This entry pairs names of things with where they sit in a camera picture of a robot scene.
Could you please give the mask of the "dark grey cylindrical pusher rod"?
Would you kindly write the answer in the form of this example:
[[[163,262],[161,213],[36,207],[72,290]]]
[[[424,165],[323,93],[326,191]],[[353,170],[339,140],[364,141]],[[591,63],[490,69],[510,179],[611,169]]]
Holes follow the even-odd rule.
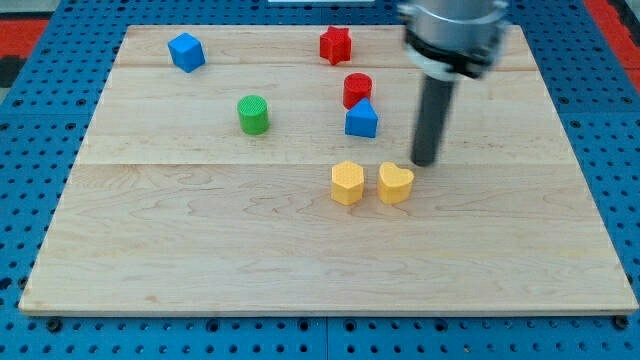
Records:
[[[431,166],[438,158],[454,88],[454,81],[424,78],[411,148],[411,161],[419,167]]]

